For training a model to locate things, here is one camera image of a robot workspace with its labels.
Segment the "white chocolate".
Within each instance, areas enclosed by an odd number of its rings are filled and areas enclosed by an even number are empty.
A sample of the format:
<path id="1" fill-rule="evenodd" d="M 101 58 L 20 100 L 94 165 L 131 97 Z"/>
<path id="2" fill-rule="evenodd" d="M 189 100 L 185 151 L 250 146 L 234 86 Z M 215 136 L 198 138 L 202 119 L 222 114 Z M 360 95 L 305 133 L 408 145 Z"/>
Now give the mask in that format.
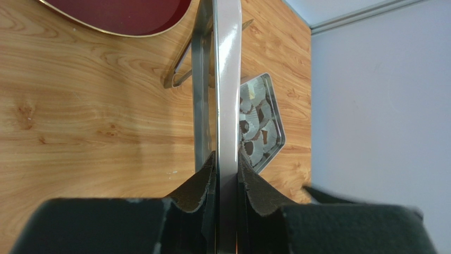
<path id="1" fill-rule="evenodd" d="M 248 90 L 248 95 L 249 95 L 249 99 L 250 99 L 250 100 L 255 99 L 255 91 L 254 91 L 254 90 L 249 89 L 249 90 Z"/>

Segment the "silver square tin lid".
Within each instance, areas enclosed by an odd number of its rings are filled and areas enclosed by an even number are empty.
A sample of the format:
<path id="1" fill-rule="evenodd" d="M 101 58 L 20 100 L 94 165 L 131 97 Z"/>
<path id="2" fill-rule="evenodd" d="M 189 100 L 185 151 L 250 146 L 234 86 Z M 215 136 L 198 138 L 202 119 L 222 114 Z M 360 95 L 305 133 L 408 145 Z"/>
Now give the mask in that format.
<path id="1" fill-rule="evenodd" d="M 237 247 L 240 1 L 200 1 L 192 32 L 195 168 L 215 155 L 215 251 Z"/>

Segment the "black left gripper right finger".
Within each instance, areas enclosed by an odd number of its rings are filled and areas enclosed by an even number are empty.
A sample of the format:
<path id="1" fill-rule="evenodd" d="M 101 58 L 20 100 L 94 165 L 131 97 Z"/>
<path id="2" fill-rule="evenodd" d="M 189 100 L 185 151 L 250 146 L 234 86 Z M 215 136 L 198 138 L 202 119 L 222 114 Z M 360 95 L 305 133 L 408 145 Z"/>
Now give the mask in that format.
<path id="1" fill-rule="evenodd" d="M 238 161 L 239 253 L 436 253 L 422 214 L 387 204 L 299 204 Z"/>

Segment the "pink square chocolate tin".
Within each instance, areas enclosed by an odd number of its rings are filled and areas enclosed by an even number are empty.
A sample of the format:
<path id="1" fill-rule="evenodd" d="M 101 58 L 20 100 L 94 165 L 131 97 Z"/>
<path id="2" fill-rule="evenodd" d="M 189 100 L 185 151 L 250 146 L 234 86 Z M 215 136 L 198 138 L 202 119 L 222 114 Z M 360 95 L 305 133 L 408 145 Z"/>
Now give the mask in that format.
<path id="1" fill-rule="evenodd" d="M 255 99 L 250 100 L 248 90 L 255 91 Z M 257 110 L 261 108 L 265 114 L 263 123 L 259 123 Z M 239 126 L 239 151 L 245 156 L 260 174 L 270 162 L 278 155 L 286 143 L 286 136 L 280 116 L 277 98 L 273 86 L 273 80 L 269 73 L 264 72 L 255 77 L 245 78 L 240 86 L 239 122 L 246 120 L 249 123 L 249 131 L 241 133 Z M 263 144 L 261 130 L 268 131 L 266 145 Z M 243 143 L 252 141 L 254 153 L 248 156 Z"/>

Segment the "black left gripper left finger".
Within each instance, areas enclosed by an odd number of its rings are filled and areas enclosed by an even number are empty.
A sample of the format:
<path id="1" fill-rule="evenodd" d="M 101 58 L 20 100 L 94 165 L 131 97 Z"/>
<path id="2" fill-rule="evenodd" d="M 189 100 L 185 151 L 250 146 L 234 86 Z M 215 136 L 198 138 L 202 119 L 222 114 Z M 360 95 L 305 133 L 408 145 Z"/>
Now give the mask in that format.
<path id="1" fill-rule="evenodd" d="M 215 253 L 215 153 L 162 198 L 54 198 L 11 253 Z"/>

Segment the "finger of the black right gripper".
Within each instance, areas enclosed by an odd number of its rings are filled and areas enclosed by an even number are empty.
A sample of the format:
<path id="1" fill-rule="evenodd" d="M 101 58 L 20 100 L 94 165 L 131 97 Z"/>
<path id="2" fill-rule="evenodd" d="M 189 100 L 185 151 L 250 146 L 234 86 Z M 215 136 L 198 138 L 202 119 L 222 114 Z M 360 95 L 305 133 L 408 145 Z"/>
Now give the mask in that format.
<path id="1" fill-rule="evenodd" d="M 303 190 L 306 191 L 314 200 L 320 204 L 356 204 L 355 201 L 346 200 L 340 197 L 336 197 L 325 193 L 319 189 L 313 188 L 311 186 L 302 186 Z"/>

